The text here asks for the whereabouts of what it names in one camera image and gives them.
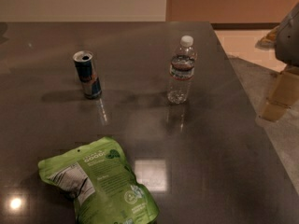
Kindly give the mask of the white gripper with vents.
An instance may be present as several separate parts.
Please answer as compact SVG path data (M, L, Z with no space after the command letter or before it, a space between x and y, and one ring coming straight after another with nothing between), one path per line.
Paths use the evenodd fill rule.
M299 3L278 26L275 55L288 66L277 75L260 112L262 119L272 122L281 119L299 100Z

